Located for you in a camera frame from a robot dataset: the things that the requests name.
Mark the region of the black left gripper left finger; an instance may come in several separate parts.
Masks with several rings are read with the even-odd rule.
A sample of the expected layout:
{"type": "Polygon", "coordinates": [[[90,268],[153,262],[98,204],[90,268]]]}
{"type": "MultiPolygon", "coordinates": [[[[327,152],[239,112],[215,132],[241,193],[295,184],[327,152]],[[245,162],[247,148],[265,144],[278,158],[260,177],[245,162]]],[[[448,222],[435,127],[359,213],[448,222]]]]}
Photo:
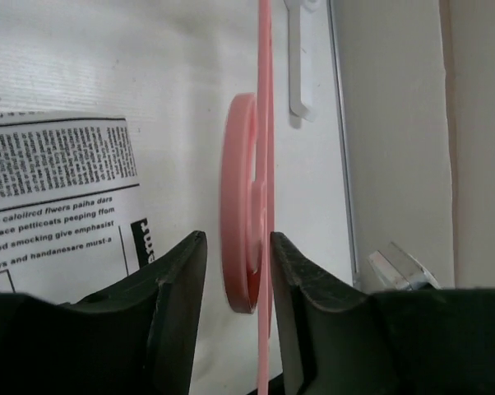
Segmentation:
{"type": "Polygon", "coordinates": [[[207,239],[194,231],[75,304],[0,294],[0,394],[186,394],[207,239]]]}

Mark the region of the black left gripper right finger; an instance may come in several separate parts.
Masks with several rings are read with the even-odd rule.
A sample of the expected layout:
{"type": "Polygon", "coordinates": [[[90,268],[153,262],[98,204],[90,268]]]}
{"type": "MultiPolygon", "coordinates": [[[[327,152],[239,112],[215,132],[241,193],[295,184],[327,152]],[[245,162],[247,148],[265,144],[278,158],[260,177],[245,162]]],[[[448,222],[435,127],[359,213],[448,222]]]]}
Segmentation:
{"type": "Polygon", "coordinates": [[[271,235],[283,394],[495,394],[495,288],[365,294],[271,235]]]}

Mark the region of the pink clothes hanger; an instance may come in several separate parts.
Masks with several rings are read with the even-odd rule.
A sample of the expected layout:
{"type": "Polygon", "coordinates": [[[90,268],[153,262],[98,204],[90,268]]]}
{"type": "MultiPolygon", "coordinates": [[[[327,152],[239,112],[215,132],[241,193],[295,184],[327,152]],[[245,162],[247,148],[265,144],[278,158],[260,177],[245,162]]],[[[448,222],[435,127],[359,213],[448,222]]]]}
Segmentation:
{"type": "Polygon", "coordinates": [[[257,91],[237,94],[224,129],[220,169],[220,247],[230,308],[258,314],[257,391],[269,392],[272,284],[270,219],[274,215],[273,51],[271,4],[258,3],[257,91]]]}

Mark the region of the newspaper print trousers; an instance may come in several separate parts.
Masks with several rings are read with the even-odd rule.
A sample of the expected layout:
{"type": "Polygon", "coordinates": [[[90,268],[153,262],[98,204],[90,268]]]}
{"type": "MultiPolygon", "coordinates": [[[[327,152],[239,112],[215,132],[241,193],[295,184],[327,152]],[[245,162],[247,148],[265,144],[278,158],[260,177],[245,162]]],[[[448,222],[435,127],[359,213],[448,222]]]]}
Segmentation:
{"type": "Polygon", "coordinates": [[[0,113],[0,293],[73,302],[154,260],[124,117],[0,113]]]}

